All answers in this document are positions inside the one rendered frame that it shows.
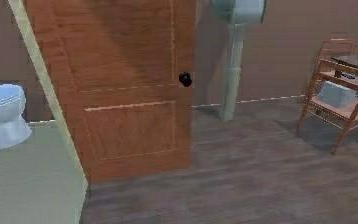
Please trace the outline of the white toilet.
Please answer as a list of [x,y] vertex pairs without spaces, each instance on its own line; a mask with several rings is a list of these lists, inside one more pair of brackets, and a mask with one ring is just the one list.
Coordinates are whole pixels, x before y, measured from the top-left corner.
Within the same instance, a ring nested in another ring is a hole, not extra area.
[[0,84],[0,150],[27,140],[31,134],[22,117],[26,106],[24,90],[19,85]]

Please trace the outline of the brown wooden room door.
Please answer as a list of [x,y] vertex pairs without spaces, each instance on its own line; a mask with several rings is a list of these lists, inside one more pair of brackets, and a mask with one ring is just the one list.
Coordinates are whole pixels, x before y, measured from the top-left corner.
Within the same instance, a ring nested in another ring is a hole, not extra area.
[[190,165],[195,0],[24,0],[56,119],[90,183]]

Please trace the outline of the light wooden shelf stand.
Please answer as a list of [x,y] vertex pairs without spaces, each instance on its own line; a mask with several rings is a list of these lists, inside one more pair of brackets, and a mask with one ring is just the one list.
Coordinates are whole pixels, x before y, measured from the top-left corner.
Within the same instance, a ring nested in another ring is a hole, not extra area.
[[322,42],[296,132],[307,114],[341,130],[331,150],[332,155],[347,134],[358,128],[358,55],[353,39]]

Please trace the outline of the pale grey box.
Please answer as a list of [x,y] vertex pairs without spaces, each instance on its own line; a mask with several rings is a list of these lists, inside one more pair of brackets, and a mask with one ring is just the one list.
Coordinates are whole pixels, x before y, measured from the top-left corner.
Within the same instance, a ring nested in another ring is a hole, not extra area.
[[339,84],[325,81],[318,94],[318,99],[323,103],[341,109],[357,99],[357,92]]

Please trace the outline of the pale grey pedestal sink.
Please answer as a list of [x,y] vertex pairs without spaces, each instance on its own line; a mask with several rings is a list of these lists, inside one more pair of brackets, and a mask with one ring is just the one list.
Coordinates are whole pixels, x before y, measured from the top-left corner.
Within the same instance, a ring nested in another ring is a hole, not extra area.
[[263,22],[267,0],[212,0],[214,13],[229,25],[230,38],[223,75],[223,97],[220,118],[224,121],[234,117],[241,77],[244,35],[249,24]]

